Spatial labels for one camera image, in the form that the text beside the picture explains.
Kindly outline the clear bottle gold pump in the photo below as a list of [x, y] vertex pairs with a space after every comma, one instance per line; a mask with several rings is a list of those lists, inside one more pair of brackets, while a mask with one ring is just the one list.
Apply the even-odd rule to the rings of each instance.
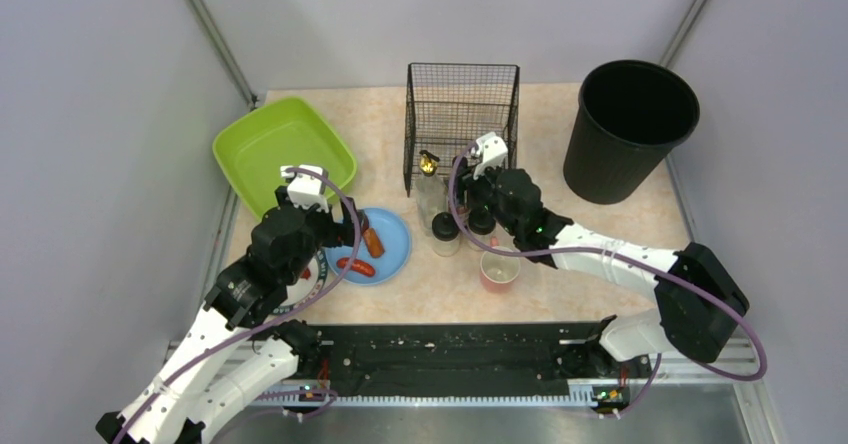
[[431, 236], [434, 217], [445, 211], [447, 188], [438, 174], [440, 158], [424, 149], [419, 155], [421, 176], [415, 182], [416, 206], [423, 232]]

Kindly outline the brown sauce bottle black cap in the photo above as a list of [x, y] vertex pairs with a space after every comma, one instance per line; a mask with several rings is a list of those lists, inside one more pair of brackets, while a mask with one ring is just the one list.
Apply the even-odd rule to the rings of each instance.
[[468, 198], [466, 197], [466, 195], [464, 193], [456, 194], [454, 196], [454, 204], [455, 204], [456, 214], [458, 215], [458, 218], [459, 218], [459, 226], [460, 227], [467, 227], [468, 226], [469, 214], [470, 214], [470, 208], [469, 208], [469, 205], [468, 205]]

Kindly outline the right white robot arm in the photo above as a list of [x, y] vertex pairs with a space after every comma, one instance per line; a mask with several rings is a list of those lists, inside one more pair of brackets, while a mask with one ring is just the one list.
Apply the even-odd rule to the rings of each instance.
[[750, 309], [747, 296], [707, 246], [657, 249], [591, 231], [546, 208], [523, 169], [455, 162], [449, 177], [455, 204], [491, 217], [512, 238], [513, 256], [552, 269], [590, 274], [654, 302], [641, 314], [602, 327], [600, 346], [618, 361], [676, 351], [715, 362]]

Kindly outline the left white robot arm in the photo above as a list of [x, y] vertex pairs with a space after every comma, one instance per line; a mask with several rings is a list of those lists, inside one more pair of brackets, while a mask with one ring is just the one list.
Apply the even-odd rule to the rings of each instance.
[[218, 274], [171, 357], [135, 400], [97, 422], [105, 442], [210, 443], [311, 352], [311, 345], [279, 335], [257, 356], [218, 375], [239, 344], [289, 323], [287, 314], [273, 313], [318, 254], [352, 246], [364, 231], [355, 201], [340, 197], [343, 219], [336, 221], [317, 181], [292, 182], [276, 194], [277, 205], [252, 229], [245, 253]]

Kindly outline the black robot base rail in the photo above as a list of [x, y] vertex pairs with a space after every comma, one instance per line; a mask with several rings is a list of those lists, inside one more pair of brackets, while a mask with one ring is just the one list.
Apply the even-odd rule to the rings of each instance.
[[311, 337], [283, 384], [327, 385], [341, 399], [536, 401], [572, 396], [580, 379], [614, 387], [651, 374], [649, 357], [615, 361], [603, 322], [299, 325]]

